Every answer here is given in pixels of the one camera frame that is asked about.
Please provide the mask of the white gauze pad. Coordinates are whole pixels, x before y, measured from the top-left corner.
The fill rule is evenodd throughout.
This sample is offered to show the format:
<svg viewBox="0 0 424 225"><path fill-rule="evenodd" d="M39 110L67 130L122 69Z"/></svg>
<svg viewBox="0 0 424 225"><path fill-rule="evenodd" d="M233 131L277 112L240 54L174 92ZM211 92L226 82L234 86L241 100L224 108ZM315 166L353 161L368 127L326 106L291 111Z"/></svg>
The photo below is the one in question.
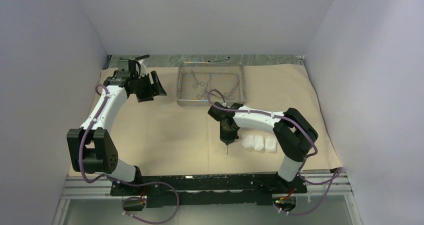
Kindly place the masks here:
<svg viewBox="0 0 424 225"><path fill-rule="evenodd" d="M262 135L253 136L253 149L255 151L261 151L265 148L264 137Z"/></svg>
<svg viewBox="0 0 424 225"><path fill-rule="evenodd" d="M250 149L254 146L254 136L253 135L242 135L241 144L245 149Z"/></svg>

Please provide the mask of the silver haemostat clamp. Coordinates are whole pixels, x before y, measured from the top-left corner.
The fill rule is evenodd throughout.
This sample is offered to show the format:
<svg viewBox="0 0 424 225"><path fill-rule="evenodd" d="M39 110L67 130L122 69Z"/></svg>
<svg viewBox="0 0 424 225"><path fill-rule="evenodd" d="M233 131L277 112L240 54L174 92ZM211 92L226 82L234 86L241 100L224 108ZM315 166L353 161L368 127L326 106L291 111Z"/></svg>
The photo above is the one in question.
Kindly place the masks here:
<svg viewBox="0 0 424 225"><path fill-rule="evenodd" d="M209 81L206 83L205 87L202 89L202 92L196 96L198 100L206 100L208 94Z"/></svg>
<svg viewBox="0 0 424 225"><path fill-rule="evenodd" d="M227 100L233 100L235 98L234 93L235 93L236 89L238 88L239 84L240 84L240 82L238 81L229 92L224 93L224 97Z"/></svg>

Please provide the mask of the white gauze square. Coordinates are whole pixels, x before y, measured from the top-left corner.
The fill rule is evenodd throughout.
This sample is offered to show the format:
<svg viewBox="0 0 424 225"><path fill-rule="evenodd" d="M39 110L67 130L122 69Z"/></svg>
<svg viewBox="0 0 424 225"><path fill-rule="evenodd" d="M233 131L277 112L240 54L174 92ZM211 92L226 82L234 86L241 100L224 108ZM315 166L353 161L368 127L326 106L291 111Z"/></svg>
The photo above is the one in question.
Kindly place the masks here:
<svg viewBox="0 0 424 225"><path fill-rule="evenodd" d="M274 153L277 149L277 139L273 136L267 136L264 140L264 148L267 153Z"/></svg>

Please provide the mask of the black-handled claw hammer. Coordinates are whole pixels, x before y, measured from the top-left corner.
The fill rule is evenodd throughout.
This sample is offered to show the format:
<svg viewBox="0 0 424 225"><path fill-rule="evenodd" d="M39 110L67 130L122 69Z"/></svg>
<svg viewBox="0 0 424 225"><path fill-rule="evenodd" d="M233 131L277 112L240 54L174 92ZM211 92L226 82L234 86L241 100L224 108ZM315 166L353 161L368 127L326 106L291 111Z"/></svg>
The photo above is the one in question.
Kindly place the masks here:
<svg viewBox="0 0 424 225"><path fill-rule="evenodd" d="M147 59L147 58L149 58L150 57L150 55L149 54L145 54L145 55L140 55L140 56L136 56L136 57L133 57L133 58L131 58L130 56L128 57L128 58L125 58L125 57L119 57L119 61L128 61L128 60L135 60L135 61L140 61L140 60L143 60L143 59Z"/></svg>

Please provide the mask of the beige wrapping cloth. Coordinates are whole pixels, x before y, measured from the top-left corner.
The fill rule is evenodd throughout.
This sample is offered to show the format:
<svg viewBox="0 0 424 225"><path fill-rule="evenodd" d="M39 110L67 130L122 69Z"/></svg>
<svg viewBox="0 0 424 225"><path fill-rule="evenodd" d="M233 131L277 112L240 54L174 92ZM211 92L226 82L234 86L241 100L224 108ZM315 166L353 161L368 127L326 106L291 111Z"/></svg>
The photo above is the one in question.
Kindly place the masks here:
<svg viewBox="0 0 424 225"><path fill-rule="evenodd" d="M167 96L138 102L131 95L110 130L118 157L138 166L144 176L276 172L284 154L246 149L240 141L221 142L220 125L206 106L180 106L176 100L178 70L156 69ZM318 133L318 153L305 170L342 166L327 134L316 92L305 67L298 64L246 66L246 104L252 109L284 112L297 109Z"/></svg>

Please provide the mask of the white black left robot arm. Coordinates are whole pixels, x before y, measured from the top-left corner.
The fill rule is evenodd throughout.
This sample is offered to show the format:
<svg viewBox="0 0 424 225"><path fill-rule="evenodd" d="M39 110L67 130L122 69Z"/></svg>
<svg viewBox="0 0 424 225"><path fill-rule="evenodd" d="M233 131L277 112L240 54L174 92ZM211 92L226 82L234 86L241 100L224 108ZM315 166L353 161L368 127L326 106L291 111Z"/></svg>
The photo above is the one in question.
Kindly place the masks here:
<svg viewBox="0 0 424 225"><path fill-rule="evenodd" d="M121 59L121 64L104 82L95 87L99 100L88 118L66 135L71 165L86 183L102 177L124 183L131 195L144 188L140 169L119 158L110 131L121 109L131 95L137 102L148 102L156 96L166 96L155 70L146 71L144 60L149 55Z"/></svg>

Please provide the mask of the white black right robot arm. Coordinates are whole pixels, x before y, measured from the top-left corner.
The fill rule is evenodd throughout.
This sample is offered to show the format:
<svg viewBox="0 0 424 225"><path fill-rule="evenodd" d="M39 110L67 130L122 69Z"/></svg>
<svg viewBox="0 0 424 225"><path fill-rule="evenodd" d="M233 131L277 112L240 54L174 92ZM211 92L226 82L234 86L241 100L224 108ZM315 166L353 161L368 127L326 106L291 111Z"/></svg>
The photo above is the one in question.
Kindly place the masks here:
<svg viewBox="0 0 424 225"><path fill-rule="evenodd" d="M282 193L289 192L295 186L295 177L309 157L309 151L313 149L312 155L318 153L315 146L319 137L317 131L295 108L270 112L240 103L226 107L215 102L207 114L219 122L219 138L225 145L234 143L242 128L274 134L284 153L275 179L276 188Z"/></svg>

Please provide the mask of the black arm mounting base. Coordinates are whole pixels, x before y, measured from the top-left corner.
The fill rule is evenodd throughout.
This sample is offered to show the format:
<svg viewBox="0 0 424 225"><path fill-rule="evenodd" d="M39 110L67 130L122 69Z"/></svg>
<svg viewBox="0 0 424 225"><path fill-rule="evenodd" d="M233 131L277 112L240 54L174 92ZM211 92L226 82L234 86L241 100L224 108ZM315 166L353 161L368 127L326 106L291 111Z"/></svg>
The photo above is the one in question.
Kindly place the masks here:
<svg viewBox="0 0 424 225"><path fill-rule="evenodd" d="M300 178L286 182L276 173L136 176L130 185L112 183L113 197L146 197L147 208L188 205L270 206L279 195L305 194Z"/></svg>

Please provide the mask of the silver surgical scissors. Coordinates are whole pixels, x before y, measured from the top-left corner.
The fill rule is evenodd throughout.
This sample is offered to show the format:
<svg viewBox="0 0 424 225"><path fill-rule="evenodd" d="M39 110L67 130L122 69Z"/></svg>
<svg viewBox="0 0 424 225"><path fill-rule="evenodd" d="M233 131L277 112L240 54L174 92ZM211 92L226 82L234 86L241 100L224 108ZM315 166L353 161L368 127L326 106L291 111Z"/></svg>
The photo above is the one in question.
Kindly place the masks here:
<svg viewBox="0 0 424 225"><path fill-rule="evenodd" d="M194 80L194 83L192 85L192 87L194 89L197 89L198 87L203 87L205 85L205 83L203 81L200 81L198 79L198 77L196 76L196 74L195 74L195 72L193 70L190 71L190 74L192 75L193 80Z"/></svg>

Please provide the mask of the metal mesh instrument tray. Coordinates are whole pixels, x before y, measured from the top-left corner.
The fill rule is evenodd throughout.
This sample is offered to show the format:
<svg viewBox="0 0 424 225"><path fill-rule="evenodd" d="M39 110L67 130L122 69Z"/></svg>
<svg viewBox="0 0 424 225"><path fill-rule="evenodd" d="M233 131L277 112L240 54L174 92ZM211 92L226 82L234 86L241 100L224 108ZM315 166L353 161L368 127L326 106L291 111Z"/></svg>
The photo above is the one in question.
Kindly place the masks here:
<svg viewBox="0 0 424 225"><path fill-rule="evenodd" d="M204 86L193 88L194 79L190 74L193 70ZM209 82L208 91L216 88L222 93L229 92L239 81L239 86L235 90L234 99L222 100L211 96L211 101L225 101L227 104L244 104L247 100L246 80L244 66L237 63L208 63L208 62L183 62L178 67L176 82L176 102L182 107L208 107L208 97L205 100L198 100L197 95L202 93L206 83Z"/></svg>

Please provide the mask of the silver ratchet wrench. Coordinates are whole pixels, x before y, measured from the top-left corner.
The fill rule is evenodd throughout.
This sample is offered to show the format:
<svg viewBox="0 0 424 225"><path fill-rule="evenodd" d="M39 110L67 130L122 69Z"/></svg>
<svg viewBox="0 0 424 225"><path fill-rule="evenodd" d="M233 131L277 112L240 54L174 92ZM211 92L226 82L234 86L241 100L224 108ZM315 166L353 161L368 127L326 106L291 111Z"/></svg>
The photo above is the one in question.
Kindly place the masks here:
<svg viewBox="0 0 424 225"><path fill-rule="evenodd" d="M227 57L221 58L221 59L208 60L207 63L214 64L214 63L219 63L219 62L222 62L222 61L227 61L227 60L230 60L230 59L231 59L231 57L230 56L227 56Z"/></svg>

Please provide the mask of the aluminium rail frame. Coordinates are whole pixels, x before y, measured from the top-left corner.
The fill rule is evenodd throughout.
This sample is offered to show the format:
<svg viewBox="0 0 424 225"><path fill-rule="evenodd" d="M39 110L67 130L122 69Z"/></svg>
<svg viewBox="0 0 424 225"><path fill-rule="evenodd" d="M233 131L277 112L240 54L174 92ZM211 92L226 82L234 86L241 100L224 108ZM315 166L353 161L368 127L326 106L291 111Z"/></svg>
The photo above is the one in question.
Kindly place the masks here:
<svg viewBox="0 0 424 225"><path fill-rule="evenodd" d="M349 218L354 225L361 225L362 219L355 204L354 193L348 176L341 173L328 186L331 172L306 173L305 181L295 178L289 184L278 182L272 173L251 174L211 174L211 175L163 175L144 176L143 186L135 187L101 178L87 183L81 177L69 176L60 196L54 225L63 225L72 200L99 200L130 197L143 198L146 208L161 208L176 203L171 185L176 189L181 206L188 205L224 205L256 204L269 206L277 200L293 204L297 198L320 198L341 196L344 198Z"/></svg>

